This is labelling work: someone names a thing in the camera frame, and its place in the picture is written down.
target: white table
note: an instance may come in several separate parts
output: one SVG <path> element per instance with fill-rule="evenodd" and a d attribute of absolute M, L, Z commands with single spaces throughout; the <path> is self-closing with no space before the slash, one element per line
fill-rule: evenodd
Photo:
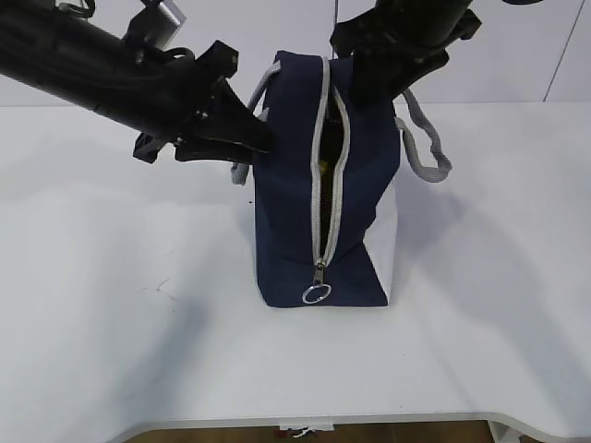
<path fill-rule="evenodd" d="M 399 174 L 392 306 L 275 310 L 226 164 L 0 109 L 0 440 L 456 419 L 591 440 L 591 103 L 427 111 L 455 169 Z"/>

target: bag handle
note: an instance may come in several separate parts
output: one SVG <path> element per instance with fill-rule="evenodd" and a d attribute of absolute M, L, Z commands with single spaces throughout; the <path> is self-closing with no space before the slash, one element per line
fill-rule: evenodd
<path fill-rule="evenodd" d="M 250 101 L 248 102 L 247 108 L 249 109 L 250 112 L 252 112 L 252 113 L 255 112 L 255 109 L 257 109 L 257 105 L 259 104 L 260 99 L 262 98 L 262 94 L 265 93 L 265 90 L 267 90 L 267 87 L 269 86 L 269 83 L 271 82 L 271 78 L 275 74 L 279 73 L 280 71 L 281 71 L 281 62 L 276 62 L 269 69 L 267 69 L 267 72 L 265 72 L 265 75 L 262 76 L 262 79 L 260 80 L 259 85 L 257 85 L 257 88 L 255 89 L 254 93 L 252 94 L 252 97 L 250 98 Z M 268 113 L 269 113 L 269 110 L 264 109 L 262 114 L 259 115 L 259 120 L 262 122 L 266 122 Z M 232 168 L 230 169 L 230 174 L 232 175 L 232 183 L 234 185 L 244 186 L 247 183 L 249 171 L 250 171 L 250 165 L 242 164 L 242 163 L 234 163 L 232 165 Z"/>
<path fill-rule="evenodd" d="M 404 120 L 400 117 L 394 117 L 396 126 L 402 132 L 404 149 L 406 150 L 406 158 L 410 163 L 410 167 L 415 174 L 429 183 L 440 183 L 447 178 L 452 170 L 452 163 L 445 156 L 441 150 L 441 138 L 437 129 L 433 127 L 428 118 L 423 114 L 420 104 L 416 100 L 415 95 L 411 90 L 403 92 L 404 99 L 408 105 L 408 112 L 413 123 L 424 130 L 431 139 L 431 154 L 437 161 L 437 167 L 429 167 L 423 165 L 418 157 L 416 150 L 416 142 L 413 133 L 408 129 Z"/>

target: white wall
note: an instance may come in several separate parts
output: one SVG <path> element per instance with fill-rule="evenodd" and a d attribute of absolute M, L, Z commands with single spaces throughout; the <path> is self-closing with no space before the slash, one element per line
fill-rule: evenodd
<path fill-rule="evenodd" d="M 196 54 L 218 39 L 240 52 L 238 73 L 231 80 L 246 100 L 274 53 L 285 49 L 304 54 L 330 54 L 334 0 L 176 0 L 188 16 L 175 46 Z M 501 0 L 475 0 L 484 21 L 471 42 L 450 50 L 452 61 L 415 85 L 422 102 L 539 102 L 548 91 L 583 0 L 545 0 L 531 6 L 508 6 Z M 122 36 L 140 11 L 139 0 L 97 0 L 93 22 Z M 339 20 L 352 18 L 375 0 L 340 0 Z M 591 100 L 591 5 L 550 94 L 552 100 Z M 581 66 L 581 59 L 586 65 Z M 0 106 L 62 102 L 0 77 Z"/>
<path fill-rule="evenodd" d="M 591 101 L 591 1 L 585 1 L 548 96 L 550 102 Z"/>

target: zipper pull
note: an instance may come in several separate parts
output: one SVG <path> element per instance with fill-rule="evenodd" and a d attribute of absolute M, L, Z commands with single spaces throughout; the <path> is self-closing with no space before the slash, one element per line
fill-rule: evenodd
<path fill-rule="evenodd" d="M 323 261 L 319 261 L 316 264 L 316 270 L 314 270 L 314 281 L 312 284 L 315 286 L 321 286 L 324 284 L 324 270 L 326 269 L 326 265 Z"/>
<path fill-rule="evenodd" d="M 302 301 L 306 305 L 315 305 L 320 303 L 322 300 L 326 300 L 332 292 L 332 286 L 324 282 L 324 270 L 326 270 L 326 264 L 319 260 L 314 267 L 314 280 L 312 286 L 306 289 L 302 295 Z M 312 293 L 318 293 L 316 298 L 310 299 Z"/>

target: navy blue bag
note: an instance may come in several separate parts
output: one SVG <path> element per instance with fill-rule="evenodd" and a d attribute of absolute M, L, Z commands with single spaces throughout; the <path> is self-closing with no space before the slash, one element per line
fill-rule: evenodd
<path fill-rule="evenodd" d="M 254 110 L 266 89 L 260 118 L 276 137 L 274 151 L 253 162 L 257 279 L 270 306 L 387 305 L 399 128 L 419 176 L 438 182 L 451 170 L 409 91 L 411 115 L 433 140 L 437 168 L 420 164 L 389 97 L 362 110 L 351 103 L 352 74 L 351 59 L 279 52 L 249 104 Z M 233 167 L 235 183 L 246 176 L 247 167 Z"/>

